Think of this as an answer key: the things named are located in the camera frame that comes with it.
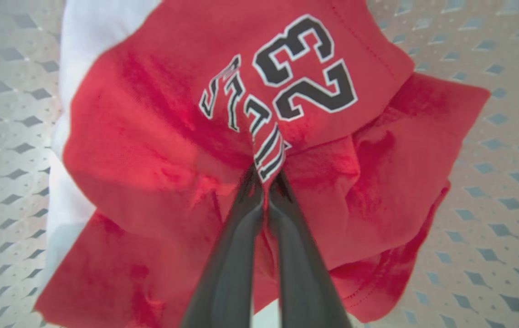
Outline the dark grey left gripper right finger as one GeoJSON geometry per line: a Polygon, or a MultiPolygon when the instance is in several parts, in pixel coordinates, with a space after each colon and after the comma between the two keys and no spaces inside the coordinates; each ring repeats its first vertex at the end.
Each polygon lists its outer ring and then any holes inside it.
{"type": "Polygon", "coordinates": [[[353,328],[283,171],[268,191],[277,239],[281,328],[353,328]]]}

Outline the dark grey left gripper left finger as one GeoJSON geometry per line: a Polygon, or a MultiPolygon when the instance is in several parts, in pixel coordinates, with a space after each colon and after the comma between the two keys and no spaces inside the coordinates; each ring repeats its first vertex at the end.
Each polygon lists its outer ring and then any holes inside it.
{"type": "Polygon", "coordinates": [[[255,239],[262,228],[264,197],[251,166],[239,183],[180,328],[251,328],[255,239]]]}

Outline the red jersey number 23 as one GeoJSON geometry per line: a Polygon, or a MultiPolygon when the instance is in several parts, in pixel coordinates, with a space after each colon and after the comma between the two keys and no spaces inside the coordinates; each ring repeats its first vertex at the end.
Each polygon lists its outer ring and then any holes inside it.
{"type": "Polygon", "coordinates": [[[71,103],[95,206],[35,310],[179,328],[239,183],[283,171],[349,320],[389,315],[490,92],[414,72],[365,0],[163,0],[71,103]]]}

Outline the white perforated laundry basket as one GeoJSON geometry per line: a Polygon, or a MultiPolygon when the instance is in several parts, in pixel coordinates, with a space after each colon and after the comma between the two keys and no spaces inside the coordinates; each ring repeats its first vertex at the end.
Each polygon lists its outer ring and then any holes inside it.
{"type": "MultiPolygon", "coordinates": [[[[0,328],[33,310],[46,256],[65,0],[0,0],[0,328]]],[[[399,305],[359,328],[519,328],[519,0],[366,0],[433,77],[491,92],[399,305]]]]}

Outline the white garment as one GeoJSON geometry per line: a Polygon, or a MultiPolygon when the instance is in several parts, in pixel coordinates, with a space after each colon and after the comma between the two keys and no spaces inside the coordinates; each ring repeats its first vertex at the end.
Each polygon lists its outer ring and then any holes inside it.
{"type": "Polygon", "coordinates": [[[64,167],[72,98],[99,56],[132,35],[161,2],[163,0],[66,0],[64,4],[59,71],[62,113],[51,138],[46,266],[41,291],[95,211],[95,206],[64,167]]]}

